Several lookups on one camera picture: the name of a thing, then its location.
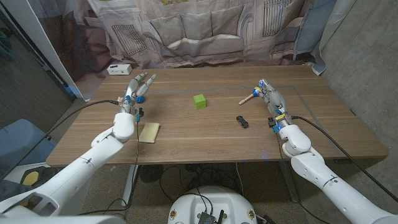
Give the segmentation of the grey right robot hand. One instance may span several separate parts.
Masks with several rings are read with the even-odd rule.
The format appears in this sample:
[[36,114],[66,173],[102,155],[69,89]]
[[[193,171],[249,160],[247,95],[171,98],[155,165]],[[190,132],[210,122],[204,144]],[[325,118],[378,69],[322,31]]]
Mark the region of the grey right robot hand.
[[287,112],[284,97],[267,80],[259,80],[258,87],[271,115],[279,116]]

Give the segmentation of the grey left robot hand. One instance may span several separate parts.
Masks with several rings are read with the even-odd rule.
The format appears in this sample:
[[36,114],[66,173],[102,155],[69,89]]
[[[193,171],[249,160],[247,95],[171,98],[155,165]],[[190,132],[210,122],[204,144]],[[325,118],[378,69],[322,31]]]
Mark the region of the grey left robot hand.
[[157,77],[156,74],[153,74],[148,81],[141,85],[146,76],[148,76],[147,72],[140,73],[129,82],[121,100],[121,108],[119,109],[120,113],[134,114],[134,105],[136,104],[136,99],[146,94],[150,85]]

